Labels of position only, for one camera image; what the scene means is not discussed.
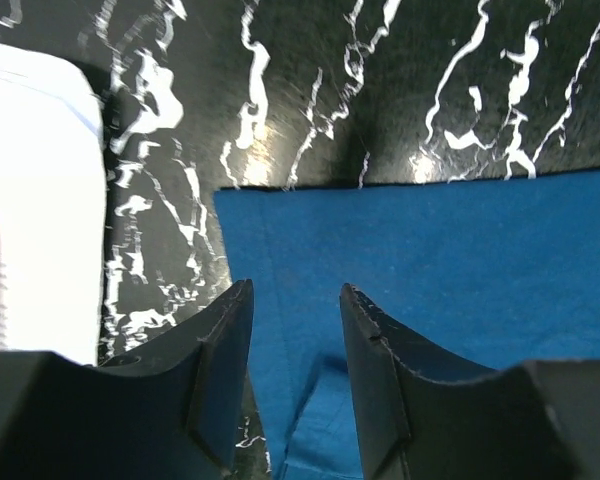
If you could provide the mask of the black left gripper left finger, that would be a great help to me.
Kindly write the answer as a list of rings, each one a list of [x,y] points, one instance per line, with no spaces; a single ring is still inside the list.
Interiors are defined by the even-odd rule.
[[[241,280],[98,367],[0,352],[0,479],[229,477],[253,311]]]

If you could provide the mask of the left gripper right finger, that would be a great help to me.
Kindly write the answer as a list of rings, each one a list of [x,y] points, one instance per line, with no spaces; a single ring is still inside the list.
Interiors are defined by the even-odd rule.
[[[367,479],[600,479],[600,360],[492,369],[340,293]]]

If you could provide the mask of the navy blue t shirt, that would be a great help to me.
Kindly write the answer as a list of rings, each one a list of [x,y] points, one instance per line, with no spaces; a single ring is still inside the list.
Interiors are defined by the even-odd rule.
[[[276,479],[362,475],[339,308],[345,284],[488,367],[600,358],[600,170],[222,190],[214,204],[231,274],[254,284],[249,370]]]

